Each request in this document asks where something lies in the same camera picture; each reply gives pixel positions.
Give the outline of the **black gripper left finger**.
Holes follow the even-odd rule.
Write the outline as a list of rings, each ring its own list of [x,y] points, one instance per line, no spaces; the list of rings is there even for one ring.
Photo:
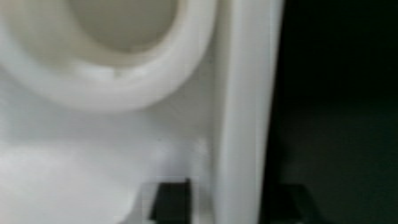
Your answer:
[[[188,179],[160,184],[149,213],[154,224],[192,224],[192,198]]]

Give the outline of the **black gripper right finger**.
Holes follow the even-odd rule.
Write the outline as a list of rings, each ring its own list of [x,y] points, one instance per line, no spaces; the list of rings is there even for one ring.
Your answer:
[[[282,224],[313,224],[311,195],[302,185],[282,186]]]

